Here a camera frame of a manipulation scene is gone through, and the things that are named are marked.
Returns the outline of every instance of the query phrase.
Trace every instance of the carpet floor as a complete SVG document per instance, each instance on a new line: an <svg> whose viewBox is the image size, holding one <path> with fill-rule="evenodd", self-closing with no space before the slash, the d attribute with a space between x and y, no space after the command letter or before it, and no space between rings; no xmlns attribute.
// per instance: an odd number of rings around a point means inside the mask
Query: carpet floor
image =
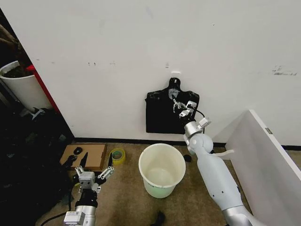
<svg viewBox="0 0 301 226"><path fill-rule="evenodd" d="M186 173L183 180L175 187L170 196L156 199L144 189L143 180L138 169L141 152L149 145L140 144L107 144L107 156L104 166L107 166L110 150L123 147L126 151L126 161L115 167L115 171L108 181L102 185L98 195L96 209L97 226L149 226L154 223L160 210L166 216L164 226L225 226L222 212L211 199L204 181L197 167L196 156L192 162L186 163ZM187 147L174 146L182 154L188 154ZM225 151L215 148L215 152ZM301 166L301 152L288 151L295 163ZM228 169L238 184L242 200L250 211L249 205L239 184L230 161L225 161ZM72 195L75 200L71 206L74 210L75 202L80 198L79 187L74 187ZM61 202L44 214L36 225L40 226L46 219L68 210ZM46 226L63 225L63 218L54 219Z"/></svg>

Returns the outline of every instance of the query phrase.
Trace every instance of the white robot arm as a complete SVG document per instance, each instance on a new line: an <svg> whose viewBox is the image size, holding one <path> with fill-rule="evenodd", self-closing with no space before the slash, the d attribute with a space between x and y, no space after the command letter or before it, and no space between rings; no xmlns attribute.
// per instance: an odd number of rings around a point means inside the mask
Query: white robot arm
<svg viewBox="0 0 301 226"><path fill-rule="evenodd" d="M198 169L212 199L221 208L230 226L265 226L250 214L244 207L239 188L230 174L224 161L210 152L213 149L212 139L203 134L203 129L210 121L203 118L199 124L190 116L196 103L189 101L185 106L174 100L174 112L185 128L184 140L191 154L198 157Z"/></svg>

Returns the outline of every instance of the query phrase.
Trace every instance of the black cable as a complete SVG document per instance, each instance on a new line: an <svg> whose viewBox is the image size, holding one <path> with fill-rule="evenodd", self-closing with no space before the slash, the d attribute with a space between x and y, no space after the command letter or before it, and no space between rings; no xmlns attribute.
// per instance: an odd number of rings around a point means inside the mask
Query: black cable
<svg viewBox="0 0 301 226"><path fill-rule="evenodd" d="M200 113L203 117L205 117L205 115L203 113L201 113L199 110L193 108L193 107L190 107L192 110L194 111L197 111L198 113Z"/></svg>
<svg viewBox="0 0 301 226"><path fill-rule="evenodd" d="M70 191L69 191L69 197L68 197L68 207L69 207L69 210L68 210L68 211L71 211L71 195L72 195L72 189L73 189L73 188L71 188ZM59 218L59 217L61 217L61 216L64 216L65 214L66 214L66 212L61 213L61 214L59 214L59 215L56 215L56 216L54 216L54 217L49 218L49 219L45 220L45 221L41 224L41 226L45 225L46 223L48 223L49 221L51 221L51 220L53 220L53 219Z"/></svg>
<svg viewBox="0 0 301 226"><path fill-rule="evenodd" d="M193 107L190 107L191 109L193 109L194 111L197 111L198 113L200 113L203 117L205 117L205 115L203 113L201 113L199 110L193 108Z"/></svg>

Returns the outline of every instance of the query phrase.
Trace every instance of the roll of tape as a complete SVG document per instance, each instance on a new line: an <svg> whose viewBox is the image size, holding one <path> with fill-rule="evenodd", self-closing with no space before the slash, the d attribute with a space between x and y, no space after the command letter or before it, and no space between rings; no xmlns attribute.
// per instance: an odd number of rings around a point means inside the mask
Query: roll of tape
<svg viewBox="0 0 301 226"><path fill-rule="evenodd" d="M111 153L114 166L120 165L126 160L126 152L123 148L114 148Z"/></svg>

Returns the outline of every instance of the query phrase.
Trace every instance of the black bag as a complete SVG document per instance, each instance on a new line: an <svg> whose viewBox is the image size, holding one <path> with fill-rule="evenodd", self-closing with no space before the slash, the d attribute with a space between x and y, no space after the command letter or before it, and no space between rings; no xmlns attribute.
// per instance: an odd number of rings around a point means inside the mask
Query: black bag
<svg viewBox="0 0 301 226"><path fill-rule="evenodd" d="M185 105L191 100L197 103L198 107L199 95L192 91L183 92L180 84L181 81L178 78L171 78L167 88L147 94L145 99L147 133L185 133L179 115L174 113L173 98Z"/></svg>

